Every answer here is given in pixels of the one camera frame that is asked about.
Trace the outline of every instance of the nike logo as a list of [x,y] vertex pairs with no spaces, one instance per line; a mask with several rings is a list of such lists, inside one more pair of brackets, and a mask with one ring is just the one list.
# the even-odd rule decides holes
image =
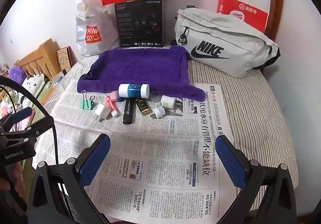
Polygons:
[[224,48],[211,44],[209,42],[202,41],[199,46],[196,46],[191,51],[191,56],[194,58],[215,58],[215,59],[229,59],[226,57],[220,57],[219,54],[222,53]]

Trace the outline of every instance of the miniso bag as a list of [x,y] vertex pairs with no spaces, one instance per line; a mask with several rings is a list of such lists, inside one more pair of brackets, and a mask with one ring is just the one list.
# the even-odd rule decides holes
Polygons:
[[267,36],[239,18],[188,8],[178,11],[176,42],[192,59],[233,77],[247,70],[273,64],[279,47]]
[[76,43],[82,56],[119,47],[118,31],[102,0],[77,0]]

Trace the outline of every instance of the human hand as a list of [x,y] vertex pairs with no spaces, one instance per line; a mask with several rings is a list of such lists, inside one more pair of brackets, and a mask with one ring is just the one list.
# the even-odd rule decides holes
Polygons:
[[[15,185],[14,189],[19,194],[20,197],[23,196],[23,189],[24,189],[24,183],[23,183],[23,177],[22,177],[22,166],[20,163],[15,163],[14,167],[12,168],[12,174],[15,178]],[[10,184],[5,179],[0,178],[0,191],[10,191]]]

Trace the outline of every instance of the nike waist bag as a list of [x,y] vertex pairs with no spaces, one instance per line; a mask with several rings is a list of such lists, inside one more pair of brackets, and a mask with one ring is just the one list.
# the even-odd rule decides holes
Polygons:
[[267,36],[239,18],[189,8],[179,10],[176,42],[192,59],[233,77],[247,70],[273,64],[279,47]]

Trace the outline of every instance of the pink marker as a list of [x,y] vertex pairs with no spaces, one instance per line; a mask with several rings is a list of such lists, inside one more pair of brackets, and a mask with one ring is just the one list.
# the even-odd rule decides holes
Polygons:
[[119,116],[119,113],[117,111],[116,105],[113,104],[113,102],[110,100],[109,96],[105,96],[105,103],[108,106],[108,108],[111,110],[111,115],[114,118],[117,118]]

